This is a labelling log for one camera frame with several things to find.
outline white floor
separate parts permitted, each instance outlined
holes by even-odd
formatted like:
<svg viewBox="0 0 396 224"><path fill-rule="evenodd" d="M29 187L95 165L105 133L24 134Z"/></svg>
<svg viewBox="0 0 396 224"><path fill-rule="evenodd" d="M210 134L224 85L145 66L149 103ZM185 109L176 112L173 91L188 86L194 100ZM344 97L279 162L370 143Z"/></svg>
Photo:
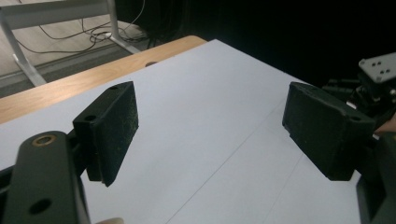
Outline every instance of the white floor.
<svg viewBox="0 0 396 224"><path fill-rule="evenodd" d="M39 2L48 2L49 0L21 0L21 1L24 4L31 4L31 3L39 3ZM0 7L19 5L19 4L20 4L19 0L0 1ZM88 30L98 25L107 23L109 21L110 21L109 16L105 15L100 17L84 19L83 24L85 30ZM82 20L65 21L65 22L43 25L41 27L49 35L59 38L59 37L81 33L82 32L81 22ZM125 28L128 25L129 25L128 23L119 21L120 28ZM95 32L98 33L103 31L110 31L110 30L111 28L107 27L96 30ZM142 32L138 29L138 27L134 25L129 26L128 29L126 30L126 33L129 37L134 37L142 34ZM44 32L39 27L15 30L14 35L19 41L21 41L23 45L35 51L54 51L54 50L80 51L92 45L92 42L90 41L90 36L87 34L76 35L62 40L54 40L48 37L47 35L45 35ZM112 41L106 40L101 43L95 44L93 49L105 45L109 45L111 43ZM24 49L23 47L21 48L23 53L26 55L27 59L31 62L32 65L48 63L72 55L72 53L33 53L27 49ZM11 46L8 44L4 33L0 31L0 82L2 77L21 70L14 62L12 54L13 54L13 50L11 49Z"/></svg>

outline screw hole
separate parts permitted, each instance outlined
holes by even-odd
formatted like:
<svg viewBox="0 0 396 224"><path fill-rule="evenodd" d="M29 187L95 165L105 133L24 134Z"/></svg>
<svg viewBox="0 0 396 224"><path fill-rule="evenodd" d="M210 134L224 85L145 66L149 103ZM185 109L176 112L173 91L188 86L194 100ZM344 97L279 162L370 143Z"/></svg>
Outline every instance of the screw hole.
<svg viewBox="0 0 396 224"><path fill-rule="evenodd" d="M30 206L29 212L32 215L40 214L46 211L50 207L50 204L51 204L50 199L42 199L37 203L34 203L32 206Z"/></svg>
<svg viewBox="0 0 396 224"><path fill-rule="evenodd" d="M32 145L35 147L47 146L55 141L55 139L56 136L53 134L42 135L33 140Z"/></svg>
<svg viewBox="0 0 396 224"><path fill-rule="evenodd" d="M350 117L350 119L355 120L355 121L360 121L361 120L361 118L359 118L359 117Z"/></svg>
<svg viewBox="0 0 396 224"><path fill-rule="evenodd" d="M85 118L85 120L87 121L93 121L94 119L96 119L95 115L89 115L88 117Z"/></svg>

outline cable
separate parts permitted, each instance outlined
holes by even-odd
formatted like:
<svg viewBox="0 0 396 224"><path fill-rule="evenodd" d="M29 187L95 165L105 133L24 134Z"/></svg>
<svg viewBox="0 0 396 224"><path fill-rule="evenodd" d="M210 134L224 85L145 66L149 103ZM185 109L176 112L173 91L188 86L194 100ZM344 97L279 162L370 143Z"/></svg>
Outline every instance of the cable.
<svg viewBox="0 0 396 224"><path fill-rule="evenodd" d="M123 29L124 33L125 33L125 30L128 29L128 27L130 27L132 24L134 24L134 22L137 21L137 19L139 19L140 15L142 15L143 10L145 9L145 6L146 6L146 0L143 0L143 5L142 5L142 8L140 9L139 14L137 15L136 18L134 18L133 21L131 21L131 23L129 23L129 25L128 25L127 27L125 27L125 28Z"/></svg>
<svg viewBox="0 0 396 224"><path fill-rule="evenodd" d="M95 46L95 44L96 44L96 43L93 43L90 47L88 47L88 48L86 48L86 49L83 49L83 50L71 50L71 51L68 51L68 50L36 51L36 50L27 48L26 46L24 46L24 45L21 43L21 41L19 41L19 40L17 40L17 41L18 41L18 43L20 43L20 45L23 46L25 49L27 49L27 50L29 50L29 51L31 51L31 52L33 52L33 53L41 53L41 54L44 54L44 53L81 53L81 52L84 52L84 51L87 51L87 50L93 48L93 46Z"/></svg>
<svg viewBox="0 0 396 224"><path fill-rule="evenodd" d="M119 29L121 29L121 30L125 33L125 35L127 36L127 37L121 36L121 38L122 38L124 41L127 41L127 42L139 42L139 41L142 41L142 40L144 40L144 39L147 39L145 36L142 36L142 37L139 37L139 38L131 38L131 37L128 36L128 34L127 34L126 31L125 31L129 26L131 26L131 25L140 17L140 15L143 13L143 10L144 10L144 8L145 8L145 5L146 5L146 0L143 0L142 8L140 9L140 12L139 12L139 14L137 15L137 17L136 17L127 27L125 27L125 28L123 28L123 29L122 29L122 28L119 28ZM102 25L95 26L95 27L93 27L93 28L91 28L91 29L85 30L85 27L84 27L84 19L81 19L81 28L82 28L82 32L79 32L79 33L76 33L76 34L73 34L73 35L64 36L64 37L53 37L53 36L49 35L49 34L44 30L44 28L43 28L42 26L40 26L40 25L38 26L38 27L41 29L41 31L43 31L43 33L44 33L46 36L48 36L48 37L51 38L51 39L55 39L55 40L67 39L67 38L71 38L71 37L73 37L73 36L81 35L81 34L89 35L89 36L90 36L90 41L91 41L92 45L91 45L90 47L86 48L86 49L83 49L83 50L50 50L50 51L36 51L36 50L27 48L25 45L23 45L23 44L21 43L21 41L19 41L19 40L17 40L17 41L18 41L18 43L19 43L21 46L23 46L25 49L27 49L27 50L29 50L29 51L31 51L31 52L33 52L33 53L81 53L81 52L84 52L84 51L86 51L86 50L89 50L89 49L93 48L93 47L96 45L96 43L100 43L100 42L105 41L105 40L107 40L107 39L109 39L109 38L111 37L111 35L106 35L106 34L109 34L109 33L111 33L111 32L94 33L94 31L96 31L96 30L98 30L98 29L101 29L101 28L107 28L107 27L110 27L110 28L111 28L111 26L106 26L106 25L109 24L109 23L110 23L110 21L109 21L109 22L106 22L106 23L104 23L104 24L102 24Z"/></svg>

